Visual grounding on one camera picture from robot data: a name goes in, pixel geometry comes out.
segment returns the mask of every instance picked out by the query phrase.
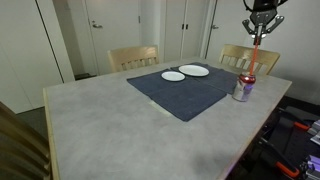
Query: blue tablecloth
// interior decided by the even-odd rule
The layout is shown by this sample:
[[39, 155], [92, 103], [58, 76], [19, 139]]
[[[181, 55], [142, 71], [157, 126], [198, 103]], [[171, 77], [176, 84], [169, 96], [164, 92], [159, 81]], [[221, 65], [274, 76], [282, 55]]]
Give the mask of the blue tablecloth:
[[186, 76], [183, 81], [171, 82], [161, 77], [163, 72], [170, 71], [166, 69], [127, 81], [177, 118], [189, 121], [227, 93], [231, 94], [237, 81], [236, 74], [207, 64], [192, 64], [207, 68], [209, 75]]

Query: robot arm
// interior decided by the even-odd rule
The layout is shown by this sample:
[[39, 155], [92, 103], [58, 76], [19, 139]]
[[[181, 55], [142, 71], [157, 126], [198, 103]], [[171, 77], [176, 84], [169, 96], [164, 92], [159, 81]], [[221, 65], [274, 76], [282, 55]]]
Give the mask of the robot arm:
[[[248, 31], [250, 35], [254, 38], [253, 44], [255, 45], [258, 41], [260, 45], [261, 40], [266, 34], [271, 33], [283, 20], [283, 16], [279, 16], [277, 12], [277, 7], [285, 3], [287, 0], [254, 0], [253, 9], [249, 8], [246, 1], [243, 3], [246, 10], [252, 12], [250, 15], [250, 20], [254, 25], [254, 30], [249, 27], [250, 20], [246, 19], [242, 21], [242, 24]], [[275, 23], [267, 28], [267, 25], [275, 19]]]

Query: door handle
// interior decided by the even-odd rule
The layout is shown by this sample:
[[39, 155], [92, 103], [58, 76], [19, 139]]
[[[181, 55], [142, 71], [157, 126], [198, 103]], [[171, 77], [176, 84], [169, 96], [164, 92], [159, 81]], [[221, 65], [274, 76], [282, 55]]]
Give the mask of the door handle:
[[219, 29], [219, 27], [216, 26], [216, 25], [212, 25], [211, 28], [212, 28], [212, 29]]
[[94, 27], [94, 28], [98, 28], [98, 29], [103, 28], [103, 26], [102, 26], [102, 25], [98, 25], [98, 24], [96, 24], [96, 22], [95, 22], [95, 21], [92, 21], [92, 27]]

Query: gray table top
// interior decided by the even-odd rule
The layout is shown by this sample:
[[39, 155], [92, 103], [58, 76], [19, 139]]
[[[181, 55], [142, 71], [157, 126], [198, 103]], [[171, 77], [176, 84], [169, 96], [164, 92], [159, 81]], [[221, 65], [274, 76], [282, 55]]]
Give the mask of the gray table top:
[[258, 76], [248, 102], [227, 95], [183, 122], [126, 81], [197, 61], [223, 67], [189, 59], [45, 88], [56, 176], [68, 180], [224, 179], [291, 82]]

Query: floor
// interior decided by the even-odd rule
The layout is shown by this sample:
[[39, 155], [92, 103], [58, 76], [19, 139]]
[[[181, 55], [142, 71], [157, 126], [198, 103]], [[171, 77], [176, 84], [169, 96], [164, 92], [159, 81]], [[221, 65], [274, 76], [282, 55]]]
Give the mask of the floor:
[[[320, 116], [319, 105], [306, 103], [306, 102], [299, 101], [299, 100], [285, 96], [278, 104], [278, 107], [285, 109], [287, 106], [293, 106], [293, 107], [296, 107]], [[37, 130], [45, 138], [48, 138], [44, 108], [38, 108], [35, 110], [20, 113], [17, 115], [22, 121], [29, 124], [31, 127]], [[16, 179], [16, 178], [12, 178], [12, 176], [6, 175], [5, 173], [0, 171], [0, 179]]]

